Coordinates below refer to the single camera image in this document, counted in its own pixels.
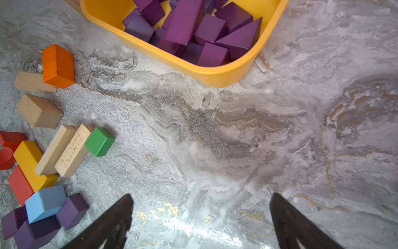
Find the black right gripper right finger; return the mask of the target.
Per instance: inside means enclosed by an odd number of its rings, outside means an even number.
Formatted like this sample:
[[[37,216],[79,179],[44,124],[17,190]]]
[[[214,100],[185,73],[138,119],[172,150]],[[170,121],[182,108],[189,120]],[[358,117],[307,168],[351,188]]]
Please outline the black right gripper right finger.
[[[282,195],[274,193],[269,208],[281,249],[299,249],[300,245],[306,249],[342,248]]]

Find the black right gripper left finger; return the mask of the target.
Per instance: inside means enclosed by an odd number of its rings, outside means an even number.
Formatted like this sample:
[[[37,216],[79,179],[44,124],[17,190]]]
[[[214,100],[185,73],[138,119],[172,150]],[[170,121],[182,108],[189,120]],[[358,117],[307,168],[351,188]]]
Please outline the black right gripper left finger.
[[[123,249],[132,225],[133,205],[131,195],[124,195],[64,248]]]

